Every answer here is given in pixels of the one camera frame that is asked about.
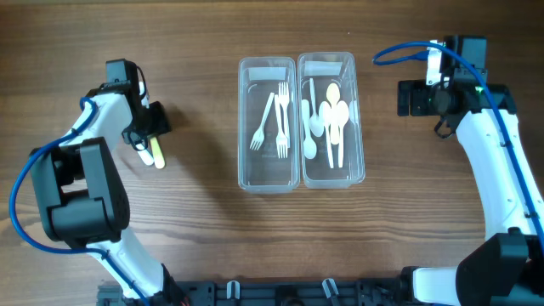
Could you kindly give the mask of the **white plastic spoon large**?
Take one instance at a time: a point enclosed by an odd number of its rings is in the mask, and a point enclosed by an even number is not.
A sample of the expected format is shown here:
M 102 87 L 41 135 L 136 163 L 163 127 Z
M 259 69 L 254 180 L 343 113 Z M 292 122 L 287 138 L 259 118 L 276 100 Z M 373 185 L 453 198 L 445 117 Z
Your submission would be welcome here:
M 326 152 L 327 152 L 328 164 L 330 168 L 334 168 L 333 156 L 332 156 L 332 142 L 331 142 L 331 136 L 330 136 L 330 127 L 332 123 L 332 108 L 329 105 L 329 103 L 326 101 L 323 101 L 320 104 L 320 117 L 322 119 L 322 123 L 325 129 Z

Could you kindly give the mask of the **clear plastic container left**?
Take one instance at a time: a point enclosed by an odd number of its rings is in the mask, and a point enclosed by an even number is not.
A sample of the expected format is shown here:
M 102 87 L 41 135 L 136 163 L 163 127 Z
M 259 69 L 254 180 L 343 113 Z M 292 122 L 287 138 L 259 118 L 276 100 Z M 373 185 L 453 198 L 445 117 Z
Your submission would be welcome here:
M 264 141 L 259 150 L 251 150 L 252 136 L 261 122 L 270 93 L 278 94 L 279 83 L 287 82 L 290 103 L 288 121 L 290 147 L 288 157 L 279 158 L 275 98 L 264 125 Z M 298 187 L 299 148 L 296 65 L 289 57 L 247 57 L 238 69 L 238 184 L 254 194 L 280 194 Z

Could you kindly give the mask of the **yellow plastic fork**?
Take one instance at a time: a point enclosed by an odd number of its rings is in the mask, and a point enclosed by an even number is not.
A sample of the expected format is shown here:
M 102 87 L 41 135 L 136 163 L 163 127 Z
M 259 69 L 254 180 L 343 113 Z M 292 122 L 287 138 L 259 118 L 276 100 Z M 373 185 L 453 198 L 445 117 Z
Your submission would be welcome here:
M 163 169 L 166 166 L 166 162 L 157 137 L 150 138 L 150 146 L 152 149 L 155 167 L 158 169 Z

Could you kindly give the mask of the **clear plastic container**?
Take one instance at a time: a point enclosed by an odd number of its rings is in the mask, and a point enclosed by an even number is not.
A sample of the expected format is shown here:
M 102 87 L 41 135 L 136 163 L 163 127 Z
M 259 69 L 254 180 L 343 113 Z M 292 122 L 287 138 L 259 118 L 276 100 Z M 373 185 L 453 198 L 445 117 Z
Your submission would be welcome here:
M 349 52 L 301 54 L 297 61 L 303 181 L 345 189 L 366 176 L 357 70 Z
M 288 121 L 290 147 L 288 157 L 279 158 L 275 98 L 264 125 L 264 141 L 259 150 L 251 150 L 252 136 L 261 122 L 270 93 L 278 94 L 279 83 L 287 82 L 290 103 Z M 296 65 L 289 57 L 247 57 L 238 69 L 238 184 L 254 194 L 280 194 L 298 187 L 299 148 Z

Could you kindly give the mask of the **clear plastic container right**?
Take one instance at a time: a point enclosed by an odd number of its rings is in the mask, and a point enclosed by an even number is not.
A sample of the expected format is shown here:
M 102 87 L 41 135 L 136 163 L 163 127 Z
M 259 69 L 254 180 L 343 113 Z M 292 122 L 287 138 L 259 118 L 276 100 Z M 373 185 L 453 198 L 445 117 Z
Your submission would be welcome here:
M 303 181 L 345 189 L 366 176 L 357 70 L 349 52 L 301 54 L 297 61 Z

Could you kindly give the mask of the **thin white fork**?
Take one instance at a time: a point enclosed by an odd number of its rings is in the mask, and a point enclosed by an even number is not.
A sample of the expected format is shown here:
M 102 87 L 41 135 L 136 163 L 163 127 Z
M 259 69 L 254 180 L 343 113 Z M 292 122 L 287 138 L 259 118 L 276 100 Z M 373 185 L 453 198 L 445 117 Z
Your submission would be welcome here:
M 287 147 L 290 147 L 290 129 L 289 129 L 289 121 L 288 121 L 288 105 L 290 103 L 290 97 L 289 97 L 289 87 L 287 82 L 280 82 L 279 83 L 279 103 L 282 110 L 283 115 L 283 132 L 287 137 Z
M 275 97 L 274 93 L 269 94 L 259 127 L 252 136 L 252 142 L 250 144 L 251 150 L 259 150 L 264 142 L 264 125 L 267 121 L 271 105 L 274 101 L 274 97 Z
M 281 120 L 281 106 L 279 102 L 279 95 L 275 95 L 275 117 L 277 123 L 277 136 L 276 136 L 276 149 L 279 158 L 288 157 L 288 139 L 283 131 Z

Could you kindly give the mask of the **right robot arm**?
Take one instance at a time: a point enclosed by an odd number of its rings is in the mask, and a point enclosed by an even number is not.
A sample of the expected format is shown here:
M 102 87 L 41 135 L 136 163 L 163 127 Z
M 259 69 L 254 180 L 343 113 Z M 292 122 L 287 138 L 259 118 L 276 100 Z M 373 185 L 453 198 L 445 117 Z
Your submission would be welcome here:
M 422 80 L 398 84 L 400 116 L 436 116 L 461 144 L 484 211 L 484 243 L 458 265 L 406 267 L 398 304 L 540 305 L 543 302 L 543 199 L 519 137 L 509 89 L 490 84 L 482 37 L 417 41 Z

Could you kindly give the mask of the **white plastic fork wide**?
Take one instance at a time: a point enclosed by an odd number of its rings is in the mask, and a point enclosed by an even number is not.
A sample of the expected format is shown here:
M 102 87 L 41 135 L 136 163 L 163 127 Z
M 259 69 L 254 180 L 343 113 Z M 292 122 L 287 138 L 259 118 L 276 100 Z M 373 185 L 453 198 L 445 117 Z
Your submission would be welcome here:
M 152 166 L 155 163 L 154 157 L 149 150 L 139 150 L 138 155 L 146 166 Z

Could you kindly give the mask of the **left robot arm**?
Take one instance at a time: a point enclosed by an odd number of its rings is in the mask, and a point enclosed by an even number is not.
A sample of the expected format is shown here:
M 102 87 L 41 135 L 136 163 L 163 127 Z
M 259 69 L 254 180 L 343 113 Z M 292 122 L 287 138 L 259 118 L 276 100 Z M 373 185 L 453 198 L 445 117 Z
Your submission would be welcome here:
M 127 305 L 183 302 L 167 268 L 154 259 L 129 227 L 127 192 L 111 156 L 118 140 L 150 156 L 150 138 L 171 131 L 160 102 L 149 101 L 144 74 L 126 59 L 106 63 L 106 80 L 80 100 L 82 114 L 65 136 L 36 148 L 9 198 L 16 231 L 33 247 L 51 253 L 86 253 L 116 279 Z M 15 212 L 15 198 L 31 176 L 42 227 L 59 249 L 31 239 Z

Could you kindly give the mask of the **thin white plastic spoon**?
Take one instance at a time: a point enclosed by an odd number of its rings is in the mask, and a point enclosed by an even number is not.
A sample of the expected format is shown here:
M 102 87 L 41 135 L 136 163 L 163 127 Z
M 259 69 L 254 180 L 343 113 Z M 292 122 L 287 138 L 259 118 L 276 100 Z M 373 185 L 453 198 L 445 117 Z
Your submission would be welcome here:
M 324 128 L 323 128 L 323 124 L 320 119 L 320 116 L 317 112 L 316 99 L 315 99 L 315 81 L 312 77 L 309 79 L 309 93 L 310 93 L 310 101 L 311 101 L 311 107 L 312 107 L 312 115 L 309 120 L 310 130 L 315 137 L 321 137 L 323 134 Z

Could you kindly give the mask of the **short white plastic spoon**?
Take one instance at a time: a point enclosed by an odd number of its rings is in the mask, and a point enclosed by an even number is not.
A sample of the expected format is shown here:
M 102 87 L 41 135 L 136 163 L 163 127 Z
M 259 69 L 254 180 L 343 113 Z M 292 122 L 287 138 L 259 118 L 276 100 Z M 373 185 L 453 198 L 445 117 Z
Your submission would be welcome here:
M 310 132 L 309 102 L 306 99 L 303 99 L 301 101 L 301 107 L 302 107 L 303 130 L 304 130 L 303 154 L 306 159 L 314 159 L 317 153 L 317 147 L 314 140 L 312 139 L 311 132 Z

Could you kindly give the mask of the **yellow plastic spoon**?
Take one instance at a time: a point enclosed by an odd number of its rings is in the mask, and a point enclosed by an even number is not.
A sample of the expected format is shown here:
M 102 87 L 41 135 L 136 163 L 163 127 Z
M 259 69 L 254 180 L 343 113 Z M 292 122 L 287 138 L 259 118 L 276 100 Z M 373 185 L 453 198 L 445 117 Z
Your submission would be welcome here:
M 332 82 L 327 87 L 326 98 L 327 98 L 327 101 L 331 105 L 331 127 L 330 127 L 331 143 L 333 145 L 338 145 L 339 133 L 338 133 L 338 126 L 335 120 L 335 109 L 336 109 L 338 101 L 340 100 L 340 90 L 339 90 L 339 86 L 335 82 Z

